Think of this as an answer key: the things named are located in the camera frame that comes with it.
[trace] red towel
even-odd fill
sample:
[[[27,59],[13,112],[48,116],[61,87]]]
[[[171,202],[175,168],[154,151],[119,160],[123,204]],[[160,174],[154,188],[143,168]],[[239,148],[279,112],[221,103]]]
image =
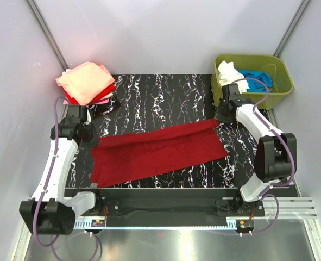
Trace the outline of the red towel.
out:
[[[110,94],[116,89],[116,87],[111,84],[106,89],[104,89],[102,92],[100,92],[88,105],[93,105],[97,103],[99,100],[101,100],[103,97],[105,97],[107,94]],[[78,105],[78,102],[75,98],[72,98],[65,90],[62,89],[65,93],[66,98],[69,100],[71,105]]]
[[[90,180],[103,188],[223,158],[227,152],[215,132],[217,126],[212,119],[100,138],[91,149]]]

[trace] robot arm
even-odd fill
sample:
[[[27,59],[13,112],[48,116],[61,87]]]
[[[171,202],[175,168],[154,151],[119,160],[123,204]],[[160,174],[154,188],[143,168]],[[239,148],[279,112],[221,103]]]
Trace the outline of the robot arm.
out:
[[[242,123],[258,142],[253,163],[255,173],[238,190],[235,198],[234,209],[242,213],[255,206],[260,200],[261,193],[268,187],[291,175],[292,165],[289,156],[279,139],[270,130],[275,131],[285,141],[294,162],[296,162],[297,142],[292,133],[283,133],[274,127],[258,109],[254,111],[253,102],[243,98],[237,84],[223,86],[222,90],[223,98],[218,107],[218,120],[223,123],[234,121]]]
[[[92,192],[80,192],[70,200],[64,200],[68,171],[78,147],[93,147],[99,142],[88,108],[72,105],[68,107],[66,117],[59,123],[56,155],[54,155],[54,127],[51,131],[51,139],[51,149],[40,184],[33,193],[32,199],[21,203],[19,211],[27,227],[33,233],[34,210],[40,201],[43,186],[52,168],[51,178],[47,190],[44,191],[37,218],[37,233],[70,234],[76,218],[96,205],[96,197]],[[55,164],[52,161],[54,156],[56,157]]]

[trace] marble pattern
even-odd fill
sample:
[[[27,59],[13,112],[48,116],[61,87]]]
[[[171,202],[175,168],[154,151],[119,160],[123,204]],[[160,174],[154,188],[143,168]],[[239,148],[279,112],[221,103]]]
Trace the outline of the marble pattern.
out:
[[[120,75],[115,80],[116,91],[110,104],[91,107],[100,137],[151,132],[215,114],[210,74]],[[228,151],[227,157],[115,187],[219,188],[244,184],[253,173],[256,142],[239,123],[220,124],[216,132]],[[66,186],[89,187],[92,170],[89,150],[79,149]]]

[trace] olive green laundry basket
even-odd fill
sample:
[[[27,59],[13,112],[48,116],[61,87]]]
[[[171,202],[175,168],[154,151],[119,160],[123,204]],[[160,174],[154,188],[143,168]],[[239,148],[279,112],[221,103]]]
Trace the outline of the olive green laundry basket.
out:
[[[271,109],[279,103],[287,94],[293,90],[293,83],[288,74],[286,65],[279,58],[271,55],[243,55],[243,54],[221,54],[215,59],[215,73],[211,78],[213,99],[215,105],[219,105],[219,99],[222,98],[222,86],[218,81],[218,66],[222,61],[227,63],[233,61],[235,69],[246,69],[254,71],[263,71],[270,75],[273,80],[273,92],[270,93],[266,101],[262,102],[259,109]],[[243,92],[244,98],[251,98],[255,103],[264,98],[264,92]]]

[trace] stack of folded cloth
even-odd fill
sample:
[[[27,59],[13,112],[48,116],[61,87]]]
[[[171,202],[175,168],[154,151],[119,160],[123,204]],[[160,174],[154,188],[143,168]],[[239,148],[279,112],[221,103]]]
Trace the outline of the stack of folded cloth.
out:
[[[105,66],[88,61],[72,70],[66,70],[56,79],[72,105],[108,103],[115,90],[114,81]]]

